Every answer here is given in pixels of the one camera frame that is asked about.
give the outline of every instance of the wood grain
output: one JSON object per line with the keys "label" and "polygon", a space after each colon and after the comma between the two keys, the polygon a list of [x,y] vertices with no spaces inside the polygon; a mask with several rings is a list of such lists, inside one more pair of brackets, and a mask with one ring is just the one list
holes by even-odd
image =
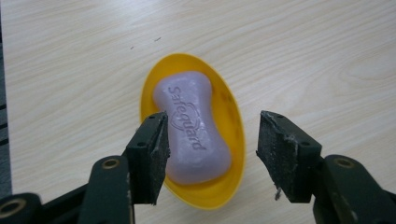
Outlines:
{"label": "wood grain", "polygon": [[224,207],[189,207],[163,188],[138,223],[314,223],[311,204],[276,193],[255,156],[259,114],[283,114],[360,161],[396,192],[394,1],[3,1],[14,193],[43,202],[87,182],[139,125],[149,69],[194,54],[229,84],[245,124],[247,165]]}

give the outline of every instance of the light wood surface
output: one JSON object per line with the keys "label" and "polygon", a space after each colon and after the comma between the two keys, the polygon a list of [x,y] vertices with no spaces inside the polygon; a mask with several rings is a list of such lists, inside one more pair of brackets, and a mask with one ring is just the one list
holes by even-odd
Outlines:
{"label": "light wood surface", "polygon": [[8,0],[1,2],[14,193],[43,202],[88,181],[139,126],[139,96],[161,57],[207,61],[244,121],[246,171],[216,211],[163,188],[137,223],[314,223],[256,157],[261,110],[360,161],[396,192],[395,1]]}

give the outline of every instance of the bolt hole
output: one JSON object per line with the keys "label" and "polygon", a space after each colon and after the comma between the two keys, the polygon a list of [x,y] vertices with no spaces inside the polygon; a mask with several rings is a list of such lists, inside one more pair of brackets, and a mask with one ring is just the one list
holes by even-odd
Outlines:
{"label": "bolt hole", "polygon": [[102,167],[104,168],[104,169],[113,169],[114,167],[117,167],[117,166],[119,166],[119,164],[120,164],[120,161],[119,160],[116,160],[116,159],[108,159],[107,161],[104,161],[103,163],[102,163]]}
{"label": "bolt hole", "polygon": [[344,158],[336,158],[334,160],[334,162],[337,165],[342,166],[344,168],[352,168],[355,165],[352,161],[344,159]]}
{"label": "bolt hole", "polygon": [[145,146],[146,146],[146,143],[144,143],[144,142],[139,142],[139,143],[137,143],[137,145],[138,145],[139,147],[145,147]]}
{"label": "bolt hole", "polygon": [[0,218],[10,217],[19,211],[26,205],[26,201],[21,198],[13,199],[0,205]]}

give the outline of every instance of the soap bar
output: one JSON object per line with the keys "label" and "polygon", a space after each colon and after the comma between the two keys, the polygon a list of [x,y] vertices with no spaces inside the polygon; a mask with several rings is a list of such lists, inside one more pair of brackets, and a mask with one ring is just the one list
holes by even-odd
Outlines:
{"label": "soap bar", "polygon": [[212,117],[209,79],[194,71],[178,73],[162,79],[153,97],[169,117],[168,177],[189,185],[223,175],[230,168],[231,155]]}

